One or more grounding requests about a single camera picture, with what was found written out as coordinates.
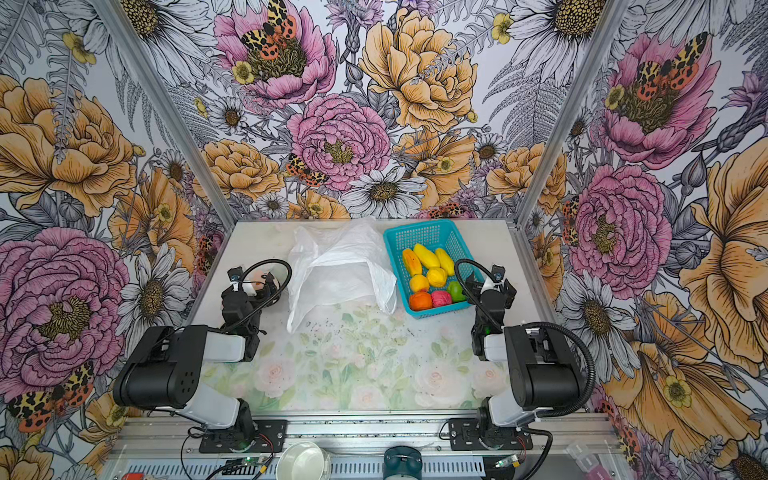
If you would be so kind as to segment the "green fruit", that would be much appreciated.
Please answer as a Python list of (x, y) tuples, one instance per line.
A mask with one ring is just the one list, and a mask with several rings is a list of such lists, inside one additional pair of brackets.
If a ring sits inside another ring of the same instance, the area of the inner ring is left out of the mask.
[(453, 304), (465, 302), (467, 300), (464, 290), (457, 280), (452, 280), (447, 285), (446, 292), (450, 295)]

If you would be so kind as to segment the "pink red fruit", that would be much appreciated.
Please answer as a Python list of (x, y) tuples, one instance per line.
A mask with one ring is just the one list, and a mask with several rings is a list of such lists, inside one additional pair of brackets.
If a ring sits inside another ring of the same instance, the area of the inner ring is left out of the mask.
[(433, 308), (441, 308), (453, 304), (452, 295), (443, 290), (436, 290), (431, 293), (431, 301)]

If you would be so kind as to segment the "yellow star fruit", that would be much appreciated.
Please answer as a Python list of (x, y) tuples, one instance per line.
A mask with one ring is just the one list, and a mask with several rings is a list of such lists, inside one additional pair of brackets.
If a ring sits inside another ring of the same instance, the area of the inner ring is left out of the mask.
[(416, 274), (410, 278), (409, 288), (412, 293), (418, 293), (422, 291), (429, 291), (431, 285), (425, 275)]

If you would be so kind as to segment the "orange yellow mango fruit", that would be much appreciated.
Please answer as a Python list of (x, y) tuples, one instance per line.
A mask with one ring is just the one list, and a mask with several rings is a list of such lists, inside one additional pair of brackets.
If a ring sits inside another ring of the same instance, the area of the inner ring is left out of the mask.
[(403, 264), (411, 277), (423, 274), (423, 266), (416, 253), (408, 248), (402, 252)]

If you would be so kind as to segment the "white plastic bag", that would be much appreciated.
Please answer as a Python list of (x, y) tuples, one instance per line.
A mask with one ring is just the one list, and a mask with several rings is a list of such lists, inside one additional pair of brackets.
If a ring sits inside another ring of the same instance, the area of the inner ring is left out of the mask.
[(288, 255), (288, 332), (296, 332), (317, 307), (354, 300), (371, 300), (379, 310), (395, 312), (397, 279), (377, 226), (375, 219), (364, 218), (334, 228), (297, 228)]

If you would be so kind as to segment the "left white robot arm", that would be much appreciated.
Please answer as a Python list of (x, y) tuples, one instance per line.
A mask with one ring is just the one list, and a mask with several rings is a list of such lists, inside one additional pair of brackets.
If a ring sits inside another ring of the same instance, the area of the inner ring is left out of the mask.
[(281, 259), (267, 259), (228, 271), (222, 292), (223, 325), (151, 327), (133, 349), (113, 386), (117, 405), (167, 412), (197, 423), (204, 438), (224, 448), (245, 450), (266, 441), (241, 398), (226, 396), (201, 380), (205, 363), (254, 360), (262, 311), (276, 304), (292, 279)]

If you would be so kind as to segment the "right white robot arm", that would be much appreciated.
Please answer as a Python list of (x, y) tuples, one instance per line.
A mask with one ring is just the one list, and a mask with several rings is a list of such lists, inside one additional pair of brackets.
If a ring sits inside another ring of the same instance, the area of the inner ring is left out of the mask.
[(570, 415), (586, 404), (597, 382), (594, 357), (578, 335), (556, 323), (505, 324), (517, 295), (505, 269), (469, 259), (459, 264), (469, 271), (459, 285), (475, 307), (473, 354), (484, 362), (504, 362), (509, 376), (505, 390), (483, 398), (477, 425), (462, 427), (461, 434), (466, 443), (486, 449), (524, 447), (528, 425)]

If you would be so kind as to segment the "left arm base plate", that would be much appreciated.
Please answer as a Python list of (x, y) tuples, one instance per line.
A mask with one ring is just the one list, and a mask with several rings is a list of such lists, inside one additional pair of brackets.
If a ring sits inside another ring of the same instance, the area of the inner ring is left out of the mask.
[(200, 441), (202, 454), (280, 453), (287, 437), (286, 420), (254, 420), (246, 432), (236, 426), (212, 430)]

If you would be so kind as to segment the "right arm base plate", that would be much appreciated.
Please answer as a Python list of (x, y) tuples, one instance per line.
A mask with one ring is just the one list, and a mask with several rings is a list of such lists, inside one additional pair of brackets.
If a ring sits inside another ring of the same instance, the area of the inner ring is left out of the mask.
[(529, 434), (512, 427), (482, 428), (476, 418), (451, 418), (447, 428), (452, 451), (523, 451), (533, 447)]

